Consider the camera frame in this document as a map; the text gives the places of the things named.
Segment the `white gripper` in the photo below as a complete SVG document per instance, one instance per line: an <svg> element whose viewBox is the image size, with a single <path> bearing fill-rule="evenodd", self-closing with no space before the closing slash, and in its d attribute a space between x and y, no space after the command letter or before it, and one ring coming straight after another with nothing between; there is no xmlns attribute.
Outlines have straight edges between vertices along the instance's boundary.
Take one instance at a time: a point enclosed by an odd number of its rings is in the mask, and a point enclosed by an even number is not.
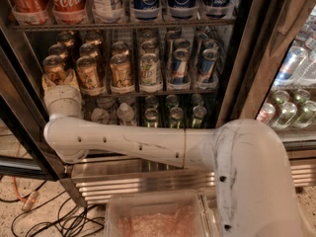
<svg viewBox="0 0 316 237"><path fill-rule="evenodd" d="M82 99L78 90L79 84L76 73L73 69L66 71L64 80L66 85L58 85L51 81L47 74L41 77L41 84L44 93L44 103L46 105L50 119L59 117L82 117Z"/></svg>

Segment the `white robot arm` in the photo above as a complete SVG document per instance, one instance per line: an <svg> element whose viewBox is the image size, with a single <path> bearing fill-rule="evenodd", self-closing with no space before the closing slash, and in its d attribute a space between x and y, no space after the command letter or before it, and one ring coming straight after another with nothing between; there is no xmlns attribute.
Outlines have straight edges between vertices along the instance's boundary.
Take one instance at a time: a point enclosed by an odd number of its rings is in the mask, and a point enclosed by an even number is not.
<svg viewBox="0 0 316 237"><path fill-rule="evenodd" d="M221 237L315 237L301 208L286 150L277 134L254 119L217 129L105 125L82 116L74 71L60 83L42 78L49 121L43 135L66 163L92 149L215 175Z"/></svg>

